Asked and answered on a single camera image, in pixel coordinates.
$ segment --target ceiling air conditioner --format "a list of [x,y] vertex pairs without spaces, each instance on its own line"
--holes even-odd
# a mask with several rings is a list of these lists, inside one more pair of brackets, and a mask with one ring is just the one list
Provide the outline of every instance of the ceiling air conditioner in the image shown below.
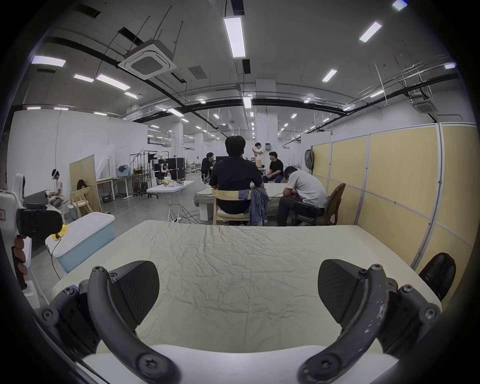
[[146,80],[177,66],[173,63],[173,54],[161,41],[148,40],[128,52],[119,67]]

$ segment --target yellow partition panel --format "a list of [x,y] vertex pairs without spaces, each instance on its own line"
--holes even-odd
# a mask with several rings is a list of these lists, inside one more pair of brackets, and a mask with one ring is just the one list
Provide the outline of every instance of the yellow partition panel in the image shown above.
[[425,251],[423,258],[420,261],[419,266],[417,267],[417,273],[420,273],[421,270],[432,259],[432,257],[434,257],[440,252],[445,252],[449,254],[455,260],[456,264],[455,279],[447,295],[442,300],[442,307],[443,309],[445,309],[446,305],[452,298],[456,287],[458,287],[458,283],[463,276],[472,250],[457,236],[451,234],[449,231],[442,228],[441,226],[435,225],[435,227],[433,228],[432,237],[430,238],[430,242],[427,246],[427,250]]
[[[328,195],[330,196],[334,189],[340,184],[331,181],[328,184]],[[357,211],[359,207],[361,196],[361,190],[349,187],[345,187],[345,190],[342,194],[342,201],[340,203],[340,208],[338,209],[338,222],[339,225],[350,225],[355,222],[355,217],[357,216]]]
[[366,165],[366,136],[333,143],[331,179],[363,188]]
[[436,126],[370,136],[366,190],[432,214],[438,187]]
[[411,265],[425,235],[428,220],[366,192],[358,225]]
[[330,170],[330,143],[314,145],[312,147],[314,162],[312,174],[328,178]]
[[480,220],[480,143],[475,126],[444,126],[444,190],[437,221],[471,245]]

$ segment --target chair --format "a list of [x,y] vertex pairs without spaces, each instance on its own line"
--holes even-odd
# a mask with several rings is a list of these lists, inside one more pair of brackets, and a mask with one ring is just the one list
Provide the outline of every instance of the chair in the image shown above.
[[436,254],[419,273],[420,278],[443,300],[455,279],[455,260],[447,253]]
[[[238,215],[232,215],[230,213],[226,213],[222,208],[219,208],[216,204],[218,200],[228,200],[228,201],[238,201],[239,199],[239,191],[219,191],[218,189],[212,189],[212,196],[213,196],[213,225],[217,225],[218,220],[234,220],[234,221],[250,221],[250,214],[249,213],[241,213]],[[252,191],[248,193],[248,200],[252,199]]]
[[[295,220],[297,224],[300,222],[305,222],[309,225],[336,225],[338,221],[338,209],[342,201],[342,194],[344,190],[345,183],[341,183],[335,188],[328,198],[327,207],[324,214],[321,216],[320,208],[317,206],[301,201],[295,202]],[[330,219],[333,215],[335,215],[335,221],[332,223]]]
[[82,188],[77,191],[73,191],[70,196],[70,200],[72,205],[75,207],[75,211],[77,213],[77,218],[82,217],[82,211],[80,210],[81,207],[85,207],[88,213],[93,212],[92,207],[88,203],[87,198],[85,197],[86,193],[90,192],[90,188]]

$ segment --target black chair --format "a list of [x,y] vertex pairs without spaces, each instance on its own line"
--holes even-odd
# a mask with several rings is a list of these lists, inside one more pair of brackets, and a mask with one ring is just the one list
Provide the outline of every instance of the black chair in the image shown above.
[[432,257],[419,276],[441,301],[452,286],[455,273],[455,260],[449,254],[440,252]]

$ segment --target ceiling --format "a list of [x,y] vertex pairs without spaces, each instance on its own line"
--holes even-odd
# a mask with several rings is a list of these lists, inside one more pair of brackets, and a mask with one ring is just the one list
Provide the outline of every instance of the ceiling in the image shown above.
[[[118,31],[125,27],[134,34],[138,33],[142,41],[147,41],[172,6],[160,27],[159,39],[175,52],[174,62],[178,67],[175,72],[185,79],[186,84],[181,84],[171,73],[151,80],[181,101],[185,101],[184,98],[196,100],[209,89],[227,84],[231,85],[230,89],[237,89],[234,92],[240,95],[239,89],[254,89],[255,79],[275,79],[277,90],[283,87],[299,95],[348,103],[357,98],[359,92],[377,83],[379,75],[385,79],[417,62],[447,53],[411,7],[397,12],[392,8],[392,2],[243,0],[245,44],[252,71],[244,77],[241,60],[231,57],[223,25],[224,0],[83,1],[100,14],[92,18],[72,11],[51,36],[72,40],[121,61],[122,55],[135,44],[132,45]],[[232,16],[230,1],[227,3],[227,16]],[[360,42],[359,37],[374,21],[382,28],[367,43]],[[37,54],[67,62],[55,73],[37,72],[37,67],[32,65],[25,77],[29,84],[24,95],[25,104],[62,105],[121,117],[145,104],[165,99],[162,92],[142,80],[76,49],[43,43]],[[202,67],[206,79],[197,80],[188,69],[197,65]],[[323,83],[323,77],[331,68],[338,72],[329,82]],[[87,83],[73,79],[74,73],[92,78],[100,73],[106,74],[126,83],[131,87],[129,91],[141,93],[143,98],[129,98],[119,89],[99,81]],[[215,111],[204,110],[201,115],[216,122],[212,118],[218,109]],[[295,124],[300,128],[313,123],[312,110],[294,112],[299,113]],[[235,121],[231,128],[239,130],[245,137],[249,135],[242,107],[222,108],[220,113],[222,120],[230,113],[229,120]],[[279,108],[279,121],[287,119],[291,113],[290,108]],[[187,115],[186,134],[195,133],[194,125],[206,126],[200,118],[191,113]],[[168,126],[175,121],[178,118],[171,116],[148,124]]]

